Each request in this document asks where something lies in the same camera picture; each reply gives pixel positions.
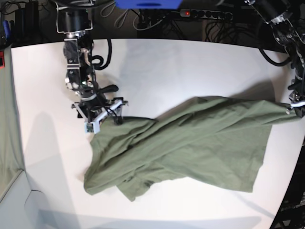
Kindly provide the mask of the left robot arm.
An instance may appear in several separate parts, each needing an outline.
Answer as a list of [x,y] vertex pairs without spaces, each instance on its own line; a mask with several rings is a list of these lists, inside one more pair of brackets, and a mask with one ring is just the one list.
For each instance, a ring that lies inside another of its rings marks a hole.
[[292,92],[289,95],[291,104],[288,111],[294,110],[299,117],[304,117],[305,39],[291,21],[293,13],[289,10],[290,4],[286,0],[246,0],[245,3],[261,17],[256,35],[259,35],[262,24],[268,24],[274,39],[288,54],[288,58],[283,62],[275,62],[265,53],[261,45],[258,45],[260,53],[270,64],[277,67],[291,64],[291,68],[295,70],[295,78],[288,86],[288,90]]

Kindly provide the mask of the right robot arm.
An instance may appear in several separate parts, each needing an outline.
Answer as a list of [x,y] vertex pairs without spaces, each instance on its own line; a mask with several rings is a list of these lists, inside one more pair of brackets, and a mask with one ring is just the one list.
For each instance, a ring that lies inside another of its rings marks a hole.
[[104,70],[111,62],[112,41],[107,40],[108,56],[103,59],[93,55],[94,41],[91,36],[93,19],[90,10],[99,5],[93,0],[57,0],[56,29],[65,35],[63,54],[67,61],[65,84],[69,91],[79,98],[71,107],[77,111],[77,117],[85,121],[89,131],[94,123],[100,124],[110,116],[114,123],[121,125],[123,98],[108,99],[106,94],[115,93],[118,86],[112,84],[100,87],[96,71]]

